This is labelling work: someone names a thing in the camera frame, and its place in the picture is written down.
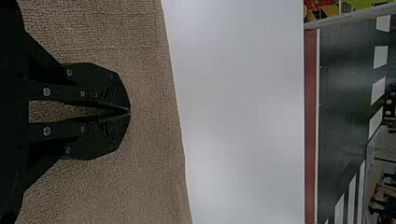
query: bolt head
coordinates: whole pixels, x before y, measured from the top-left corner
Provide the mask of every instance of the bolt head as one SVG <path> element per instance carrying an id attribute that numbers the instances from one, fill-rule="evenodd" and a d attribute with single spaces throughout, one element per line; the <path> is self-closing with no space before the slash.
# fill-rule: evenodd
<path id="1" fill-rule="evenodd" d="M 91 129 L 92 129 L 94 132 L 96 132 L 96 131 L 98 131 L 98 126 L 97 126 L 96 124 L 93 124 L 93 125 L 91 126 Z"/>
<path id="2" fill-rule="evenodd" d="M 72 77 L 73 76 L 73 70 L 71 70 L 71 69 L 67 69 L 66 73 L 67 73 L 68 77 Z"/>
<path id="3" fill-rule="evenodd" d="M 50 127 L 45 127 L 43 129 L 44 136 L 50 136 Z"/>
<path id="4" fill-rule="evenodd" d="M 71 147 L 66 147 L 66 148 L 64 149 L 64 152 L 65 152 L 67 155 L 69 155 L 70 153 L 72 153 L 72 148 L 71 148 Z"/>
<path id="5" fill-rule="evenodd" d="M 51 95 L 51 90 L 48 87 L 43 89 L 43 95 L 49 97 Z"/>
<path id="6" fill-rule="evenodd" d="M 97 93 L 96 91 L 94 91 L 94 92 L 91 94 L 91 96 L 92 96 L 93 99 L 96 99 L 96 98 L 98 98 L 98 93 Z"/>
<path id="7" fill-rule="evenodd" d="M 82 133 L 85 133 L 87 131 L 87 128 L 85 126 L 81 126 L 80 130 Z"/>

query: white stripe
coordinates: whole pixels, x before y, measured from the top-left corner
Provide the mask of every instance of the white stripe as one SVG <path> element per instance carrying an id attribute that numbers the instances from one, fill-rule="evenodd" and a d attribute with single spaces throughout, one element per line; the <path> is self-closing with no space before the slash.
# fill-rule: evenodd
<path id="1" fill-rule="evenodd" d="M 334 224 L 343 224 L 344 223 L 344 194 L 341 196 L 338 203 L 335 205 L 334 210 Z"/>
<path id="2" fill-rule="evenodd" d="M 318 154 L 319 154 L 319 79 L 320 79 L 320 30 L 317 30 L 317 121 L 315 145 L 315 223 L 318 223 Z"/>
<path id="3" fill-rule="evenodd" d="M 379 98 L 381 98 L 382 95 L 385 94 L 386 79 L 387 77 L 383 77 L 373 84 L 371 105 L 373 105 Z"/>
<path id="4" fill-rule="evenodd" d="M 361 224 L 362 213 L 363 213 L 363 197 L 364 197 L 364 177 L 365 177 L 366 161 L 361 164 L 361 169 L 359 170 L 359 193 L 358 193 L 358 217 L 357 224 Z"/>
<path id="5" fill-rule="evenodd" d="M 374 54 L 374 69 L 384 66 L 388 62 L 388 46 L 376 46 Z"/>
<path id="6" fill-rule="evenodd" d="M 390 15 L 376 18 L 376 29 L 389 33 Z"/>
<path id="7" fill-rule="evenodd" d="M 381 108 L 370 119 L 369 139 L 372 137 L 372 135 L 375 133 L 376 129 L 379 127 L 379 125 L 382 122 L 382 110 L 383 110 L 383 107 L 381 106 Z"/>
<path id="8" fill-rule="evenodd" d="M 349 183 L 349 193 L 347 201 L 347 224 L 354 224 L 355 220 L 355 189 L 356 189 L 356 175 L 353 176 Z"/>

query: carpeted surface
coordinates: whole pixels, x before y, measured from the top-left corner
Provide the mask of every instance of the carpeted surface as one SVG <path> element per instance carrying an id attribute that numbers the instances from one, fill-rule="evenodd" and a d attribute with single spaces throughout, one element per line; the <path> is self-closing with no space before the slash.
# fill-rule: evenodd
<path id="1" fill-rule="evenodd" d="M 120 149 L 59 161 L 25 194 L 17 223 L 191 223 L 177 101 L 160 0 L 24 0 L 27 31 L 61 63 L 120 74 L 133 107 Z M 52 106 L 51 111 L 43 108 Z M 31 103 L 31 121 L 91 111 Z"/>

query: red stripe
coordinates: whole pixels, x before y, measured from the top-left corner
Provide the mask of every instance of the red stripe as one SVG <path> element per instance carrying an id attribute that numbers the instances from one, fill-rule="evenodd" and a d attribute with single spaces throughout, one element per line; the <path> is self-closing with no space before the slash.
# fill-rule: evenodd
<path id="1" fill-rule="evenodd" d="M 315 222 L 317 31 L 304 31 L 305 224 Z"/>

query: white dashed line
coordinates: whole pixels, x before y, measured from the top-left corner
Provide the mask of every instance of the white dashed line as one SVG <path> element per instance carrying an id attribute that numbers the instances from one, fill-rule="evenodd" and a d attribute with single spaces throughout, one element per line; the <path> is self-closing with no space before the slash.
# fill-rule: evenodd
<path id="1" fill-rule="evenodd" d="M 388 62 L 388 46 L 376 46 L 374 54 L 374 69 L 384 66 Z"/>
<path id="2" fill-rule="evenodd" d="M 373 105 L 382 95 L 385 94 L 385 83 L 386 77 L 379 79 L 372 87 L 372 101 L 371 105 Z"/>
<path id="3" fill-rule="evenodd" d="M 341 196 L 338 203 L 335 205 L 334 211 L 334 224 L 343 224 L 344 223 L 344 194 Z"/>
<path id="4" fill-rule="evenodd" d="M 383 107 L 375 113 L 375 115 L 370 119 L 370 124 L 369 124 L 369 139 L 372 137 L 376 129 L 379 127 L 379 125 L 382 122 L 382 111 Z"/>
<path id="5" fill-rule="evenodd" d="M 376 29 L 379 31 L 390 31 L 390 15 L 376 18 Z"/>
<path id="6" fill-rule="evenodd" d="M 358 193 L 358 216 L 357 224 L 361 224 L 362 212 L 363 212 L 363 197 L 364 197 L 364 176 L 366 169 L 366 161 L 363 161 L 359 170 L 359 193 Z"/>
<path id="7" fill-rule="evenodd" d="M 356 192 L 356 175 L 353 176 L 349 183 L 349 193 L 347 202 L 347 224 L 354 224 L 355 220 L 355 192 Z"/>

